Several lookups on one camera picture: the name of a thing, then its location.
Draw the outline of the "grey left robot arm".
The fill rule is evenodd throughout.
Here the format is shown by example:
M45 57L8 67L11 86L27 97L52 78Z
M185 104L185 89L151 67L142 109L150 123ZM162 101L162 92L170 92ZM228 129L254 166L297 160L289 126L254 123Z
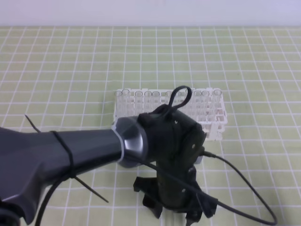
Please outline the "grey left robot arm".
M186 224L216 212L215 198L201 193L194 163L204 152L200 124L177 107L116 120L111 129L22 133L0 130L0 223L41 220L46 186L118 161L125 168L155 162L154 178L137 177L143 205L159 218L163 208L186 214Z

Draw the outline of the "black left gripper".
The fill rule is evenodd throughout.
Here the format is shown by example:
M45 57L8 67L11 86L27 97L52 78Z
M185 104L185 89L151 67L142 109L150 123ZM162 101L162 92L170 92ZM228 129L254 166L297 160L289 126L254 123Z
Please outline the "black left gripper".
M147 135L148 153L146 161L201 192L196 182L194 163L204 151L206 138L202 127L195 120L167 105L151 113L138 116L138 123ZM217 208L213 200L187 188L164 175L154 178L137 177L133 184L135 192L143 192L143 206L156 218L162 214L162 206L170 210L187 210L186 224L198 223L204 214L211 218Z

